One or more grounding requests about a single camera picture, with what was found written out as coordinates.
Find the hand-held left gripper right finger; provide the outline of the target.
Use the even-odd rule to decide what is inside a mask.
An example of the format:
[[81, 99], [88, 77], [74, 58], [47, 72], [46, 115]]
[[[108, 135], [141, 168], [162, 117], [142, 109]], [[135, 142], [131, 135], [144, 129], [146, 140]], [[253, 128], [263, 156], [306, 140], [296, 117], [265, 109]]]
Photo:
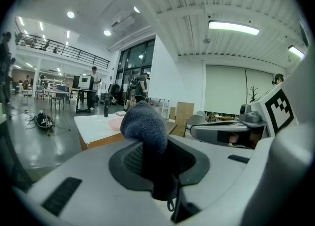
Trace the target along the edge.
[[170, 226], [241, 226], [247, 202], [253, 187], [241, 185], [246, 163], [229, 159], [230, 155], [251, 158], [252, 149], [220, 146], [170, 135], [168, 139], [195, 149], [206, 156], [210, 167], [204, 177], [194, 185], [181, 188], [185, 203], [197, 207], [197, 213]]

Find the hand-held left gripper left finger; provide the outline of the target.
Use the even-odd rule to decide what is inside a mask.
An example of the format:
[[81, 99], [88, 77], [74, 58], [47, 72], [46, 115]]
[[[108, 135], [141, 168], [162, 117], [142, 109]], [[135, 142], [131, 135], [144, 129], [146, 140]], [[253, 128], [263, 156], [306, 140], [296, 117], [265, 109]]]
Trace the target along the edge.
[[[118, 150], [135, 142], [123, 140], [80, 152], [37, 181], [25, 193], [13, 188], [27, 211], [44, 226], [172, 226], [165, 205], [149, 192], [130, 191], [111, 175], [108, 162]], [[59, 216], [42, 207], [65, 180], [82, 180]]]

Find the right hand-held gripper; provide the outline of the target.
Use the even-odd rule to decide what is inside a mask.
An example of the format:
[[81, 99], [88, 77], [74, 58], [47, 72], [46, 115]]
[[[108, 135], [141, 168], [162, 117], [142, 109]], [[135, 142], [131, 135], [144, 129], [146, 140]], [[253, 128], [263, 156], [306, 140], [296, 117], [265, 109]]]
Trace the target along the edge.
[[240, 108], [238, 121], [216, 121], [193, 125], [190, 134], [210, 144], [228, 144], [232, 134], [263, 127], [262, 137], [274, 137], [281, 129], [297, 123], [297, 118], [282, 86], [276, 85], [261, 97]]

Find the dark blue cloth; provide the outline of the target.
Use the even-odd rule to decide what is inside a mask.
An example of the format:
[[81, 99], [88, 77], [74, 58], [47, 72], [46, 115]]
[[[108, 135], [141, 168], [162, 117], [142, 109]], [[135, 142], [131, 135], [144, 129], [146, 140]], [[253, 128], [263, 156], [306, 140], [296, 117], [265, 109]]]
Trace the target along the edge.
[[153, 183], [153, 199], [166, 201], [168, 210], [173, 212], [178, 180], [169, 162], [164, 119], [142, 100], [126, 112], [120, 131], [125, 139], [132, 138], [143, 142], [141, 176]]

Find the big pink plate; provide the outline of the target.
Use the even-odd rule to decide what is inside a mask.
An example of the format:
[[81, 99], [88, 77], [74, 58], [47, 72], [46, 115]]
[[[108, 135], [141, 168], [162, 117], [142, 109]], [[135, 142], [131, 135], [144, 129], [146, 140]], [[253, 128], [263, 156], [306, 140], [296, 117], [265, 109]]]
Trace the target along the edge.
[[115, 118], [108, 121], [108, 125], [112, 130], [120, 131], [122, 118]]

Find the person's right hand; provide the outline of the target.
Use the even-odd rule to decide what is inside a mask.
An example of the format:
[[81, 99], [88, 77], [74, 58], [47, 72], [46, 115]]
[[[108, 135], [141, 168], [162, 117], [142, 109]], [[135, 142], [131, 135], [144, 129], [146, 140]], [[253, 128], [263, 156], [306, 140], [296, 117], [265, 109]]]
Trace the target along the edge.
[[262, 135], [255, 132], [241, 132], [229, 137], [229, 146], [254, 149]]

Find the large cardboard sheet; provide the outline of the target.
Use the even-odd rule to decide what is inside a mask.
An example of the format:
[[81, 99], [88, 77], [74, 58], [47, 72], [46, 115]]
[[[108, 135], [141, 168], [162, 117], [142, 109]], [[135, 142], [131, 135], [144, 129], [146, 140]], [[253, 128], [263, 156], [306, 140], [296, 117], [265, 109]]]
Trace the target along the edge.
[[186, 123], [193, 115], [194, 104], [188, 102], [178, 102], [176, 113], [176, 135], [184, 137], [186, 132]]

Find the white roller blind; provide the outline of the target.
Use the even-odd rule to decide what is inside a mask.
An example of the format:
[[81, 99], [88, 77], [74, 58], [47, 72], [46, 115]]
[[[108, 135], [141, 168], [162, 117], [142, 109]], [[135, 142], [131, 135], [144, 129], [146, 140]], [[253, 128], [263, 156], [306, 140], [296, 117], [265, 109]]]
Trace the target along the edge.
[[239, 114], [240, 107], [270, 90], [273, 75], [257, 70], [207, 65], [204, 110], [214, 113]]

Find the bare branch plant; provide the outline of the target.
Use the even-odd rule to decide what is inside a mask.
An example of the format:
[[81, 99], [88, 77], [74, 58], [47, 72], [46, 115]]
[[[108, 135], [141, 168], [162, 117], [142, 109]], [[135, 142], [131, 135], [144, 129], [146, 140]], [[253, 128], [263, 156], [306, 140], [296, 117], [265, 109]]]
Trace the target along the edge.
[[257, 89], [254, 86], [250, 87], [250, 91], [247, 93], [247, 96], [249, 97], [249, 99], [247, 100], [247, 103], [252, 103], [256, 100], [256, 95], [257, 95]]

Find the white metal rack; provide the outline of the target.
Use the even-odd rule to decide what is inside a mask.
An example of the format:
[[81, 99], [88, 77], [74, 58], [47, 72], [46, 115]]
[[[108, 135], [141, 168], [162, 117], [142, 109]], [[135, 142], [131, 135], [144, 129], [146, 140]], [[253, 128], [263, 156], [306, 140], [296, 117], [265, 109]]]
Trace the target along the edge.
[[149, 105], [164, 119], [169, 119], [169, 100], [162, 98], [149, 98]]

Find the white suitcase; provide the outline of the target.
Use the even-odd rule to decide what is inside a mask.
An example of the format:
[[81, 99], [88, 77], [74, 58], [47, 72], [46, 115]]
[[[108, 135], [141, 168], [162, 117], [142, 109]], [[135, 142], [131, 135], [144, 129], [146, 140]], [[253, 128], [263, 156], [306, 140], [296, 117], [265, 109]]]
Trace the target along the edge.
[[128, 111], [131, 107], [133, 107], [136, 104], [134, 100], [126, 99], [124, 101], [124, 111]]

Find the round black floor bag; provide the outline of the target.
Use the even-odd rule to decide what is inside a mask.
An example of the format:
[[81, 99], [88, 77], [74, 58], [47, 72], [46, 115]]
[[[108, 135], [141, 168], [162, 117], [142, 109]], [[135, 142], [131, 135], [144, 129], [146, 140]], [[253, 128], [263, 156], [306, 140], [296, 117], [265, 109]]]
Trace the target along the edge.
[[40, 129], [49, 130], [53, 126], [52, 118], [43, 110], [39, 110], [38, 115], [34, 116], [34, 121]]

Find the long ceiling lamp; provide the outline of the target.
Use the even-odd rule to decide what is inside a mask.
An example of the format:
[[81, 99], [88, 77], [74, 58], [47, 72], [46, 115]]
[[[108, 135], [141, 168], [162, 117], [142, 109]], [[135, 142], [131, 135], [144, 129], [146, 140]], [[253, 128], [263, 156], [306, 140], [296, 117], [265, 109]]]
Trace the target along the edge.
[[295, 55], [297, 55], [299, 58], [304, 59], [305, 54], [303, 52], [301, 52], [299, 49], [297, 49], [295, 46], [290, 45], [288, 47], [288, 50], [292, 53], [294, 53]]
[[260, 32], [260, 30], [255, 27], [222, 21], [210, 21], [209, 29], [243, 32], [251, 35], [258, 35]]

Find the black-legged table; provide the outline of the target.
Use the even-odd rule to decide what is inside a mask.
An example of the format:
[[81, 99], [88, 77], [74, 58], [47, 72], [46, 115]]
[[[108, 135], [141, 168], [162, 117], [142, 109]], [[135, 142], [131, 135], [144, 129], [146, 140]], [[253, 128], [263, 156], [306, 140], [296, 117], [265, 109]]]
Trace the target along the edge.
[[[77, 93], [77, 101], [76, 101], [76, 109], [75, 109], [75, 113], [79, 113], [79, 112], [87, 112], [90, 113], [91, 112], [91, 95], [92, 94], [96, 94], [95, 90], [86, 90], [86, 89], [76, 89], [73, 88], [69, 93], [69, 102], [71, 101], [72, 98], [74, 98], [74, 93]], [[79, 109], [79, 100], [81, 99], [81, 94], [86, 93], [88, 96], [88, 100], [87, 100], [87, 108], [86, 109]]]

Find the black box-shaped machine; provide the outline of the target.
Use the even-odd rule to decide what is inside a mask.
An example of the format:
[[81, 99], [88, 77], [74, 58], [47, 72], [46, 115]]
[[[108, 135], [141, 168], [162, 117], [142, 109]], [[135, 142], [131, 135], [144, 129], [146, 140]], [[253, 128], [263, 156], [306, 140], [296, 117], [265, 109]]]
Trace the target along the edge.
[[94, 86], [94, 77], [91, 75], [74, 76], [72, 87], [74, 89], [92, 90]]

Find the ceiling air conditioner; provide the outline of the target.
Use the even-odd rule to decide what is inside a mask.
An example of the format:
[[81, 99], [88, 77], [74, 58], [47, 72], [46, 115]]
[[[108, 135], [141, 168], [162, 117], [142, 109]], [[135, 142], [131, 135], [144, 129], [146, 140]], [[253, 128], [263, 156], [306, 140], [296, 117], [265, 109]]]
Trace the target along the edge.
[[135, 12], [127, 12], [125, 10], [120, 11], [116, 16], [114, 16], [111, 29], [114, 32], [125, 31], [128, 27], [135, 23]]

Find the black balcony railing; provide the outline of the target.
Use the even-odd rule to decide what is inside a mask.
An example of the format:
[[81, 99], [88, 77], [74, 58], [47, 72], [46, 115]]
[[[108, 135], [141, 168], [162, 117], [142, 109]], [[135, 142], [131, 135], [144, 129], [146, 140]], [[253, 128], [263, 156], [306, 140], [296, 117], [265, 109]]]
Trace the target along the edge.
[[51, 54], [61, 55], [67, 58], [95, 65], [102, 69], [107, 69], [110, 61], [84, 50], [64, 45], [54, 40], [46, 40], [35, 35], [25, 33], [15, 33], [15, 43], [18, 46], [29, 47], [39, 51], [45, 51]]

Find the grey chair with black frame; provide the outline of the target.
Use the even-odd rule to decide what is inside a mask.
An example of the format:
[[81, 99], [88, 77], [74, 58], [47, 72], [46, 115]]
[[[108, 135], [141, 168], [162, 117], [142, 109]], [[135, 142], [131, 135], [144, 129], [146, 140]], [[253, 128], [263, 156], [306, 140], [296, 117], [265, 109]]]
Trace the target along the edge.
[[190, 129], [193, 125], [207, 123], [208, 121], [209, 116], [204, 111], [197, 111], [196, 114], [193, 114], [186, 120], [186, 129]]

